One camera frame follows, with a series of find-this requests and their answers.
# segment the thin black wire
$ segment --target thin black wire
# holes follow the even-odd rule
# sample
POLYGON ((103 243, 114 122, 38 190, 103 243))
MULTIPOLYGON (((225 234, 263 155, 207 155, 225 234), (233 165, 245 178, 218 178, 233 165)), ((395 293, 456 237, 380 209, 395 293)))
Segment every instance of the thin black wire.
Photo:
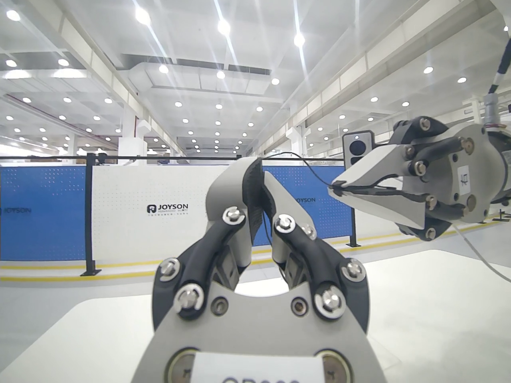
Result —
POLYGON ((270 156, 267 156, 264 159, 270 159, 270 158, 273 158, 274 156, 277 156, 277 155, 284 155, 284 154, 290 154, 290 155, 294 155, 296 156, 297 158, 301 159, 305 165, 307 165, 309 167, 309 169, 311 170, 311 172, 314 174, 314 176, 319 180, 321 181, 323 184, 325 184, 325 186, 327 186, 328 188, 332 188, 332 184, 329 184, 327 183, 325 180, 321 179, 321 177, 319 177, 319 175, 317 175, 314 170, 312 169, 312 166, 309 165, 309 163, 304 159, 302 158, 300 155, 298 155, 297 153, 294 153, 294 152, 281 152, 281 153, 276 153, 275 155, 270 155, 270 156))

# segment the silver washer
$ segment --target silver washer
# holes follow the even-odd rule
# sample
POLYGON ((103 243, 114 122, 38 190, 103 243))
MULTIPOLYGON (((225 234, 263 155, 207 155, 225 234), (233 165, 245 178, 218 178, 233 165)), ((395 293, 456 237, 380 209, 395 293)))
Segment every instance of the silver washer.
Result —
POLYGON ((160 281, 168 282, 177 276, 181 269, 181 263, 175 257, 169 257, 162 261, 159 267, 161 272, 160 281))
POLYGON ((279 215, 275 221, 275 229, 283 234, 289 234, 294 230, 295 226, 296 222, 294 222, 293 217, 285 213, 279 215))
POLYGON ((245 215, 238 209, 237 206, 231 206, 224 210, 222 220, 228 225, 238 225, 243 222, 245 215))
POLYGON ((314 304, 324 317, 338 319, 346 311, 346 299, 341 290, 335 286, 323 291, 323 294, 314 295, 314 304))
POLYGON ((341 272, 346 279, 352 282, 361 282, 367 275, 364 265, 357 259, 350 259, 348 264, 341 268, 341 272))
POLYGON ((196 283, 187 283, 182 286, 174 297, 174 308, 177 312, 195 308, 200 310, 204 303, 204 291, 196 283))

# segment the recessed ceiling light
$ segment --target recessed ceiling light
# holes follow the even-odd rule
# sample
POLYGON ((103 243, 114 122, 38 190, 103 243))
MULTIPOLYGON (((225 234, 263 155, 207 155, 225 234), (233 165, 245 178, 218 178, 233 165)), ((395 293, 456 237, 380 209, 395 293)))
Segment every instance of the recessed ceiling light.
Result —
POLYGON ((218 22, 217 29, 223 36, 229 36, 230 33, 230 24, 225 19, 220 19, 218 22))
POLYGON ((151 16, 149 16, 149 13, 142 7, 135 8, 135 19, 137 19, 141 24, 145 24, 146 26, 151 24, 151 16))
POLYGON ((294 37, 294 40, 293 40, 294 44, 298 47, 298 48, 301 48, 303 46, 303 44, 305 44, 305 38, 303 37, 303 35, 298 32, 296 34, 296 36, 294 37))
POLYGON ((15 22, 19 22, 22 19, 16 10, 9 10, 6 14, 9 19, 15 22))

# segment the gray floor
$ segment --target gray floor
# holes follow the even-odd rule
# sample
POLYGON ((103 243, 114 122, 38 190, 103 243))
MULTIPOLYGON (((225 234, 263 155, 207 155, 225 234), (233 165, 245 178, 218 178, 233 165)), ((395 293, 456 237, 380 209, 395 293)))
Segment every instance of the gray floor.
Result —
MULTIPOLYGON (((510 231, 511 223, 497 224, 467 232, 466 236, 489 262, 511 267, 510 231)), ((353 257, 368 263, 431 249, 475 257, 458 235, 431 243, 391 246, 370 252, 357 251, 353 257)), ((245 271, 241 282, 259 280, 261 273, 268 279, 280 276, 273 264, 254 265, 245 271)), ((0 283, 0 371, 78 303, 92 298, 144 295, 151 291, 152 279, 115 283, 0 283)))

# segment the black metal post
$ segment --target black metal post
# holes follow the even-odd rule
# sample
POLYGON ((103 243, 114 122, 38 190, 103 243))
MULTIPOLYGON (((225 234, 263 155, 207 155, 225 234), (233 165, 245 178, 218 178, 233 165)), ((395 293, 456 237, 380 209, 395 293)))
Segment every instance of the black metal post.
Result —
POLYGON ((352 234, 350 235, 350 244, 346 244, 348 247, 360 247, 360 244, 357 244, 357 228, 355 226, 355 210, 352 210, 352 234))
POLYGON ((85 164, 85 272, 80 276, 95 276, 101 269, 95 268, 93 260, 93 166, 96 156, 87 153, 85 164))

